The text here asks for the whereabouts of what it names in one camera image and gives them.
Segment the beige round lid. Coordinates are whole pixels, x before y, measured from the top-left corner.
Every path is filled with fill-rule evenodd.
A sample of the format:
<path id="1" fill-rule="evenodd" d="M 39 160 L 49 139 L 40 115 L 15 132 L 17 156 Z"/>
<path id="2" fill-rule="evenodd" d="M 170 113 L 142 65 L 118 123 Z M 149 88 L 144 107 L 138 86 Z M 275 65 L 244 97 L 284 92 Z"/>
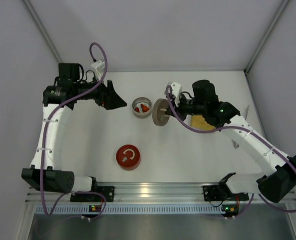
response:
<path id="1" fill-rule="evenodd" d="M 152 110 L 152 120 L 154 125 L 158 127 L 163 127 L 167 124 L 170 118 L 170 116 L 166 114 L 168 106 L 168 101 L 163 98 L 158 99 L 154 103 Z"/>

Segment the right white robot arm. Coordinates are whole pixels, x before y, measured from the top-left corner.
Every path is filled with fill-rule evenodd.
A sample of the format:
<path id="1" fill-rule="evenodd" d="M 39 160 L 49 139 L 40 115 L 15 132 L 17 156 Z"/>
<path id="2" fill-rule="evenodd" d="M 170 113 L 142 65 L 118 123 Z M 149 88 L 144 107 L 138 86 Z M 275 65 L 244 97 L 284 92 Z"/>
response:
<path id="1" fill-rule="evenodd" d="M 289 156 L 261 136 L 240 111 L 219 101 L 215 86 L 208 80 L 193 83 L 194 96 L 182 97 L 181 85 L 167 85 L 171 115 L 182 125 L 187 115 L 202 116 L 206 123 L 234 141 L 260 167 L 260 173 L 229 173 L 219 181 L 226 194 L 259 194 L 263 200 L 279 203 L 296 186 L 296 155 Z"/>

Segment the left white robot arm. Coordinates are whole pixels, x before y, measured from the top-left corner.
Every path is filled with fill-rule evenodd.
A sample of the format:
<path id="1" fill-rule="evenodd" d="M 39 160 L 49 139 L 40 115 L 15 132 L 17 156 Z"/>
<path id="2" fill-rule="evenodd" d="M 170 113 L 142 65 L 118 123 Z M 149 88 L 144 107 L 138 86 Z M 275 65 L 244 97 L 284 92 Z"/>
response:
<path id="1" fill-rule="evenodd" d="M 54 85 L 43 91 L 43 119 L 38 145 L 30 166 L 21 172 L 22 179 L 37 191 L 68 194 L 97 189 L 94 177 L 76 176 L 72 171 L 62 170 L 61 157 L 67 122 L 78 100 L 95 101 L 106 110 L 127 106 L 115 92 L 113 82 L 103 82 L 105 62 L 97 60 L 91 68 L 94 77 L 87 81 L 80 64 L 60 63 Z"/>

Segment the metal serving tongs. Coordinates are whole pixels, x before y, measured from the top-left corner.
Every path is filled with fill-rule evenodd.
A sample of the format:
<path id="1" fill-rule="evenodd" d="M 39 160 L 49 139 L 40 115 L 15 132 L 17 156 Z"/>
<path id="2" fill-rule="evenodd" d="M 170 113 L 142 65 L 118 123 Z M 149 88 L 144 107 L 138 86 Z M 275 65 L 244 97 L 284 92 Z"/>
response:
<path id="1" fill-rule="evenodd" d="M 247 105 L 247 107 L 245 108 L 244 113 L 242 114 L 242 116 L 245 119 L 247 119 L 247 117 L 248 117 L 249 108 L 250 108 L 250 105 Z M 232 144 L 233 144 L 234 149 L 237 149 L 239 147 L 239 145 L 234 140 L 232 141 Z"/>

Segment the red round lid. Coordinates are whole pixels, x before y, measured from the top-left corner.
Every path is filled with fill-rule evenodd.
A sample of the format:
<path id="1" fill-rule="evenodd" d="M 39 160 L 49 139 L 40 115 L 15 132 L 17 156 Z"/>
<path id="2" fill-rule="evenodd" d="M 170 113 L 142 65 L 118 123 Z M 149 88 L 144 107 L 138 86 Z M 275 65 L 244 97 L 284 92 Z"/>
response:
<path id="1" fill-rule="evenodd" d="M 131 144 L 121 146 L 116 152 L 117 163 L 131 164 L 141 161 L 139 149 Z"/>

